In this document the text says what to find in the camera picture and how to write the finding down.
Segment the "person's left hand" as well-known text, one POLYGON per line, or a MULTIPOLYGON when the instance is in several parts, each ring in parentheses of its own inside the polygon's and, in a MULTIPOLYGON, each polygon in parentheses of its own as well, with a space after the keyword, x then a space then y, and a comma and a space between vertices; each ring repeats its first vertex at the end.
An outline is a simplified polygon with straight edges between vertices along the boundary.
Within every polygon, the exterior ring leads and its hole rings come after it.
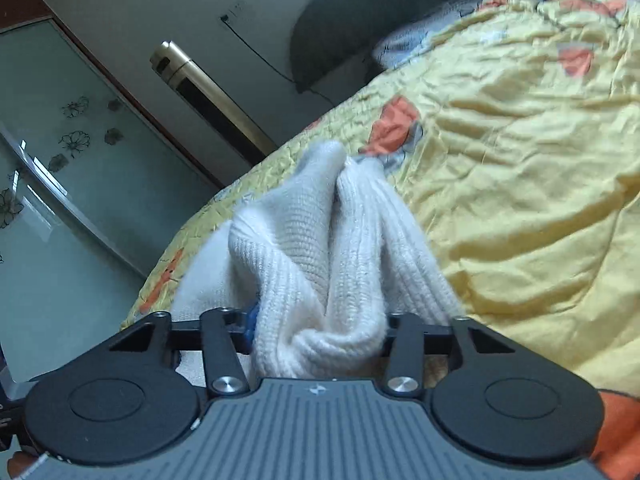
POLYGON ((38 460, 37 457, 24 452, 16 452, 6 463, 6 470, 11 479, 18 478, 38 460))

